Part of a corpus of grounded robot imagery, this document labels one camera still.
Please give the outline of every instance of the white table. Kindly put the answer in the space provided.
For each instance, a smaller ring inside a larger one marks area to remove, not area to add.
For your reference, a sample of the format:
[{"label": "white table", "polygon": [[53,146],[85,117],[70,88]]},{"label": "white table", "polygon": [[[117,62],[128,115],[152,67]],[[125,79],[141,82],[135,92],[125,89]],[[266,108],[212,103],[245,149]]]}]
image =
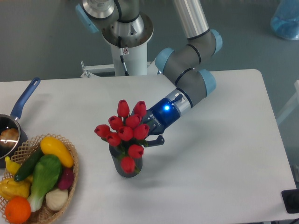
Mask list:
[{"label": "white table", "polygon": [[[118,101],[150,108],[175,87],[163,76],[42,80],[20,125],[29,138],[60,134],[80,158],[74,198],[57,223],[234,224],[298,218],[281,191],[295,189],[261,73],[212,72],[216,90],[145,150],[139,175],[117,174],[108,144],[93,131]],[[0,83],[10,114],[29,81]]]}]

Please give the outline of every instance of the wicker basket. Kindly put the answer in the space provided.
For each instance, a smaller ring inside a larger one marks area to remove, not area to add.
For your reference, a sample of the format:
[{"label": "wicker basket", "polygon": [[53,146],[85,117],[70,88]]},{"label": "wicker basket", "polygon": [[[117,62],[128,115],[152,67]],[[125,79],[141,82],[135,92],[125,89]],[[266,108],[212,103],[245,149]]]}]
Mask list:
[{"label": "wicker basket", "polygon": [[[27,140],[25,143],[22,144],[18,148],[18,150],[14,153],[14,155],[11,157],[11,160],[14,162],[17,162],[19,164],[22,164],[31,153],[35,152],[38,148],[40,141],[46,137],[46,136],[52,136],[56,139],[61,140],[67,149],[70,151],[70,153],[73,156],[74,159],[74,166],[73,166],[73,172],[75,175],[75,180],[72,184],[72,186],[69,188],[69,197],[63,208],[59,211],[52,211],[50,210],[45,203],[45,200],[43,202],[43,205],[39,211],[32,212],[30,218],[25,222],[26,224],[50,224],[55,222],[66,210],[68,205],[71,202],[71,199],[73,197],[75,187],[78,181],[78,171],[79,171],[79,165],[78,165],[78,154],[74,147],[74,145],[68,141],[65,137],[62,137],[61,135],[53,135],[53,134],[47,134],[47,135],[41,135],[36,136],[35,138],[32,138],[31,140]],[[11,178],[13,175],[9,173],[7,170],[5,170],[4,177],[2,179]],[[7,204],[7,200],[5,200],[3,197],[0,198],[0,211],[2,212],[2,217],[8,222],[6,219],[6,216],[4,215],[5,207]]]}]

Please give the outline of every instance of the blue light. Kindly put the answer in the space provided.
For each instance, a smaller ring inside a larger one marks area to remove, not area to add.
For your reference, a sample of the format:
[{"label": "blue light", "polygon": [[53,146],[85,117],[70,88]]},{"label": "blue light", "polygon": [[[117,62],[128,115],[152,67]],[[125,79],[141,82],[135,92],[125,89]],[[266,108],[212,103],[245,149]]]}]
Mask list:
[{"label": "blue light", "polygon": [[170,109],[170,107],[168,106],[168,105],[166,105],[165,107],[164,107],[164,110],[169,110]]}]

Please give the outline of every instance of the tulip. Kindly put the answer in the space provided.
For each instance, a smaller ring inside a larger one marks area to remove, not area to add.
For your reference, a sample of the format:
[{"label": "tulip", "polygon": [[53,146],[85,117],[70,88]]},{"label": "tulip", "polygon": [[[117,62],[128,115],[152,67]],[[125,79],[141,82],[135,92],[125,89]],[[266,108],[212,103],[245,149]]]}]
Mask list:
[{"label": "tulip", "polygon": [[142,124],[134,129],[133,136],[138,140],[143,140],[148,136],[149,131],[150,127],[147,124]]},{"label": "tulip", "polygon": [[139,114],[134,114],[126,119],[126,126],[134,129],[136,128],[142,120],[142,117]]},{"label": "tulip", "polygon": [[146,115],[146,105],[144,101],[139,101],[135,105],[134,109],[134,114],[139,114],[141,117]]},{"label": "tulip", "polygon": [[118,130],[121,126],[123,126],[122,119],[117,116],[112,116],[108,119],[108,122],[113,130]]},{"label": "tulip", "polygon": [[106,138],[106,136],[111,133],[108,125],[99,125],[95,128],[94,132],[101,138]]},{"label": "tulip", "polygon": [[121,160],[121,168],[127,174],[133,173],[135,170],[135,161],[131,157],[123,157]]},{"label": "tulip", "polygon": [[134,159],[139,159],[143,155],[143,147],[139,145],[131,145],[128,149],[128,154]]},{"label": "tulip", "polygon": [[117,114],[122,118],[126,118],[130,113],[130,108],[126,100],[120,100],[118,102]]},{"label": "tulip", "polygon": [[109,145],[116,147],[121,143],[121,138],[118,136],[117,133],[111,132],[106,136],[106,140],[109,143]]},{"label": "tulip", "polygon": [[133,129],[127,126],[120,127],[117,133],[118,136],[124,141],[129,141],[131,138],[133,138]]}]

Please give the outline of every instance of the cucumber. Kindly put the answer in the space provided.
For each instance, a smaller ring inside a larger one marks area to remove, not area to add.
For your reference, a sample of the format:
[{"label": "cucumber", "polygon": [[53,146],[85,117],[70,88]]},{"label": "cucumber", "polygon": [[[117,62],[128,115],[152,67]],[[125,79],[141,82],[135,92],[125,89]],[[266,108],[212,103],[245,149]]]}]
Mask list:
[{"label": "cucumber", "polygon": [[25,180],[33,173],[34,167],[37,162],[44,156],[41,148],[39,147],[34,153],[32,153],[20,166],[18,171],[14,175],[14,181],[19,182]]}]

